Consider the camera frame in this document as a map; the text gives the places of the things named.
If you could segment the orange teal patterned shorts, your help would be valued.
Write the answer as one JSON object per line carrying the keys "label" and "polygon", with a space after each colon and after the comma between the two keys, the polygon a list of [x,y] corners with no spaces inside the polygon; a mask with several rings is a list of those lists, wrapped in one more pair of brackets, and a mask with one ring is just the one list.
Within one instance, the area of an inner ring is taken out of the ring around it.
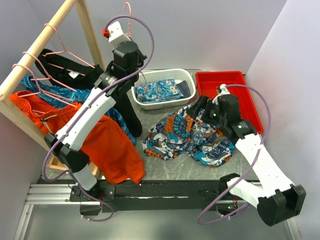
{"label": "orange teal patterned shorts", "polygon": [[202,121],[202,108],[196,118],[191,118],[186,105],[163,117],[147,132],[142,142],[145,155],[164,161],[187,153],[193,160],[207,167],[219,167],[228,162],[235,145],[222,133],[218,125]]}

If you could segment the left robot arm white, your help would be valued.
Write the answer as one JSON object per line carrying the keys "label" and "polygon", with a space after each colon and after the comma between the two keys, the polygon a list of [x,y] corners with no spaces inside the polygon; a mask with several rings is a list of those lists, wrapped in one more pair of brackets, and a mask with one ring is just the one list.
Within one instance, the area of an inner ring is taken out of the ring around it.
{"label": "left robot arm white", "polygon": [[88,201],[97,199],[100,189],[89,168],[90,157],[81,151],[83,143],[102,116],[134,86],[149,61],[130,39],[117,43],[113,61],[95,81],[87,100],[56,134],[48,133],[44,138],[50,148],[48,153],[54,154],[68,167],[70,175],[82,187],[82,196]]}

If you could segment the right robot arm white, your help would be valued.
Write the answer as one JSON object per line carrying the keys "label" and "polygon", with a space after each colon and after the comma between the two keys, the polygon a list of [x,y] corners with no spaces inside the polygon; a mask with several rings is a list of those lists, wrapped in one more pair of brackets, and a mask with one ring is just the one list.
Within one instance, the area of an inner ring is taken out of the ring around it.
{"label": "right robot arm white", "polygon": [[187,114],[197,117],[200,110],[204,111],[201,120],[221,127],[222,133],[245,157],[261,184],[258,187],[232,173],[220,179],[220,196],[227,200],[240,197],[257,209],[268,226],[299,215],[306,190],[302,185],[295,185],[275,163],[253,124],[241,117],[238,98],[233,94],[219,94],[215,99],[202,95]]}

